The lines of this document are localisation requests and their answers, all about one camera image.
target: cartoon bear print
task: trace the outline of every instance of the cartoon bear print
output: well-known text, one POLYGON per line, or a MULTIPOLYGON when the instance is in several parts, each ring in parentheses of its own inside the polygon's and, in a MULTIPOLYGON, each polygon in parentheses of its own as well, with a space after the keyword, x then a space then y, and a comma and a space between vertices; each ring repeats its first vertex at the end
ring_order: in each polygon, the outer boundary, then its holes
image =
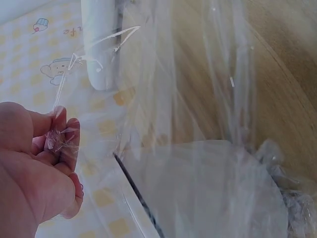
MULTIPOLYGON (((71 58, 55 59, 50 65, 42 66, 41 73, 51 78, 50 83, 52 85, 58 86, 63 79, 63 75, 68 71, 70 61, 71 58)), ((71 72, 79 65, 81 65, 81 63, 76 62, 72 67, 71 72)))

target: hand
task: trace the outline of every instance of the hand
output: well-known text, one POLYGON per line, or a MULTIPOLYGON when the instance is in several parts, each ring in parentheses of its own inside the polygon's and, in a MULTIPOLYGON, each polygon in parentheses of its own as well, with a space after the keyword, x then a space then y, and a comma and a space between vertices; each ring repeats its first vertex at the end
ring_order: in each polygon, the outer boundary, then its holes
POLYGON ((34 237, 38 225, 61 214, 74 217, 83 202, 74 173, 79 121, 66 123, 66 109, 55 114, 30 112, 0 103, 0 231, 3 237, 34 237), (46 134, 55 129, 64 146, 48 149, 46 134))

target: clear plastic bag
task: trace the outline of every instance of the clear plastic bag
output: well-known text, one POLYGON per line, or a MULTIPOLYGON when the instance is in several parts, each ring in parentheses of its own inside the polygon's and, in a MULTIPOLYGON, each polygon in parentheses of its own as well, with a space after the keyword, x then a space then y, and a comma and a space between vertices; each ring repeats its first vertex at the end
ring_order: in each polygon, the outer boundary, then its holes
MULTIPOLYGON (((54 105, 80 121, 88 161, 79 156, 79 166, 110 178, 103 162, 119 159, 161 237, 315 234, 310 182, 284 172, 272 142, 255 152, 254 47, 241 0, 83 0, 82 19, 83 45, 54 105)), ((49 135, 52 148, 60 133, 49 135)))

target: finger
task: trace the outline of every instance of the finger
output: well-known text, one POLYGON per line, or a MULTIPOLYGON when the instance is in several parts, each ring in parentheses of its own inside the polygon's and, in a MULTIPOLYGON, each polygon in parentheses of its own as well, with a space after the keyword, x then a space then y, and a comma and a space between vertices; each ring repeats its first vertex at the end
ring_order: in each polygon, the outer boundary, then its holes
POLYGON ((75 199, 73 203, 61 213, 61 215, 66 219, 71 219, 77 215, 84 200, 83 187, 79 182, 78 175, 72 173, 69 175, 69 178, 73 181, 75 185, 75 199))
POLYGON ((33 138, 31 153, 33 155, 38 155, 40 152, 42 152, 44 150, 45 141, 46 141, 45 135, 33 138))
POLYGON ((56 153, 49 150, 40 152, 34 159, 49 166, 55 166, 59 161, 59 157, 56 156, 56 153))
POLYGON ((80 142, 80 123, 72 118, 67 123, 67 132, 65 133, 65 144, 60 154, 60 162, 64 162, 72 172, 75 171, 78 148, 80 142))
POLYGON ((48 169, 47 176, 43 178, 43 189, 45 191, 43 200, 45 208, 42 222, 64 213, 68 207, 73 207, 76 200, 76 187, 72 177, 68 177, 60 172, 56 173, 55 168, 48 169))
POLYGON ((48 133, 52 126, 53 116, 28 111, 33 123, 33 137, 48 133))

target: white pole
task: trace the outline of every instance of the white pole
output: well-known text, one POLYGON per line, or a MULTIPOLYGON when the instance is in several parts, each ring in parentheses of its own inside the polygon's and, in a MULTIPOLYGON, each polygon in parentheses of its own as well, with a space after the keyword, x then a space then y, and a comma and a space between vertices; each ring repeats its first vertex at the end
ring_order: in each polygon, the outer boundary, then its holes
POLYGON ((117 28, 115 0, 81 0, 81 12, 90 83, 96 90, 110 90, 114 86, 111 60, 115 38, 94 42, 113 34, 117 28))

